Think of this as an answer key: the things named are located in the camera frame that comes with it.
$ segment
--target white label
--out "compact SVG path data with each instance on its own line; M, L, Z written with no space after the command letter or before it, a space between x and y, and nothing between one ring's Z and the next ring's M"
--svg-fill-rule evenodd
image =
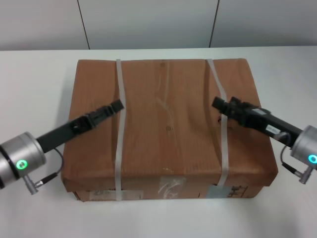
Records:
M267 125L266 130L273 133L273 134L279 134L281 132L281 130L275 128L272 125Z
M123 190L121 191L122 200L142 200L143 191L141 190ZM89 194L90 201L115 201L115 190L96 190Z
M252 111L254 111L254 112L258 113L258 114L261 114L261 115L266 114L265 112L263 112L263 111L262 111L261 109L259 109L259 108L252 109Z

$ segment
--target tape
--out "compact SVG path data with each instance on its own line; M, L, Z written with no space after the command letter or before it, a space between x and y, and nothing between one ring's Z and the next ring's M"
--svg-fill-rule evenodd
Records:
M124 92L124 84L123 84L123 77L122 77L121 60L117 59L116 65L117 65L119 95L120 95L120 100L124 106L124 109L121 110L120 112L118 142L117 142L117 151L115 153L115 166L114 166L114 182L115 182L116 200L121 201L122 200L121 164L122 164L123 136L124 136L125 116L126 116L126 103L125 103L125 92Z
M220 97L227 102L227 95L221 85L216 68L214 67L213 60L208 59L208 64L213 73L213 77L216 81L218 89L220 91ZM228 154L228 136L227 136L227 116L221 114L221 177L217 186L224 186L229 174L229 154Z

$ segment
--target silver cylindrical joint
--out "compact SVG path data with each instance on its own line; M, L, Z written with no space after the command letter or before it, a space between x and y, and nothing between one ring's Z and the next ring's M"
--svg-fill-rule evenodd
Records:
M296 139L291 156L317 169L317 128L309 125Z
M0 179L4 186L46 163L37 140L28 132L0 145Z

